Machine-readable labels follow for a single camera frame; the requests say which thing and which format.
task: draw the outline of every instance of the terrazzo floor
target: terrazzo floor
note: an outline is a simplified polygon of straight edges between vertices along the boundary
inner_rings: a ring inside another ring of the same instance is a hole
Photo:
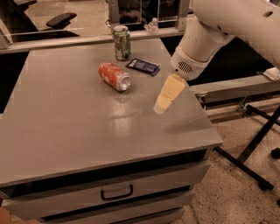
[[[105,25],[108,9],[103,0],[38,0],[27,13],[37,27],[44,29],[45,21],[66,11],[78,14],[69,28],[79,35],[110,33],[110,29]],[[280,105],[280,98],[254,101],[250,104],[271,114]],[[206,113],[224,141],[221,148],[235,158],[266,123],[259,115],[242,117],[236,112],[235,105],[210,108]],[[191,205],[185,206],[182,219],[172,224],[280,223],[280,206],[277,204],[280,199],[280,160],[275,160],[270,155],[271,150],[280,147],[279,137],[280,127],[274,125],[245,163],[275,186],[272,191],[260,190],[252,178],[213,151],[210,154],[212,166],[203,181],[194,187],[195,196]],[[0,224],[9,223],[8,212],[0,208]],[[37,224],[35,220],[16,223]]]

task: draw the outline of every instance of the drawer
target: drawer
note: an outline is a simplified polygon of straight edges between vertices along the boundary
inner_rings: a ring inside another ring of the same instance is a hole
[[[84,185],[104,179],[115,179],[129,176],[140,172],[153,172],[175,165],[185,165],[202,160],[207,160],[210,148],[192,149],[187,152],[155,157],[147,160],[135,161],[127,164],[114,166],[93,167],[84,171],[67,171],[57,177],[38,177],[37,180],[26,180],[27,182],[7,185],[0,188],[1,197],[5,200],[28,194],[42,193],[69,186]]]
[[[53,217],[46,217],[41,224],[109,224],[123,223],[135,218],[138,218],[135,221],[144,221],[144,216],[156,215],[174,208],[183,207],[190,203],[192,197],[192,191],[174,192],[124,204],[118,203],[101,209],[92,208],[91,211],[86,209],[54,215]]]
[[[182,218],[184,209],[175,208],[161,213],[148,214],[135,219],[118,221],[114,224],[165,224]]]
[[[181,186],[193,186],[203,179],[209,167],[207,160],[177,165],[162,170],[6,199],[3,201],[3,207],[20,219],[28,221]]]

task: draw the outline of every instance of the gray table surface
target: gray table surface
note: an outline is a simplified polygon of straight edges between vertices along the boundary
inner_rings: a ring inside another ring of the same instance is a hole
[[[113,44],[30,52],[0,119],[0,187],[221,144],[186,88],[163,114],[153,111],[172,74],[160,39],[131,42],[132,58],[158,63],[151,77],[117,61]],[[113,62],[131,75],[119,93],[98,74]]]

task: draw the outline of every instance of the drawer handle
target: drawer handle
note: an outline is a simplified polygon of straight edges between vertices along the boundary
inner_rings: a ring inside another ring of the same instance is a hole
[[[127,198],[127,197],[131,196],[133,193],[133,185],[129,185],[129,189],[130,189],[130,192],[123,194],[123,195],[111,197],[111,198],[105,198],[104,191],[101,190],[101,199],[104,201],[110,201],[110,200],[120,200],[120,199]]]

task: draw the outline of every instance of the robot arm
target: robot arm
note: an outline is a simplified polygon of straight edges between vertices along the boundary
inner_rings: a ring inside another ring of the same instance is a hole
[[[213,56],[234,37],[243,40],[274,67],[280,69],[280,8],[274,0],[191,0],[194,13],[184,37],[171,58],[171,66],[181,79],[190,81],[200,76]],[[177,89],[165,82],[157,98],[155,111],[163,113],[175,100]]]

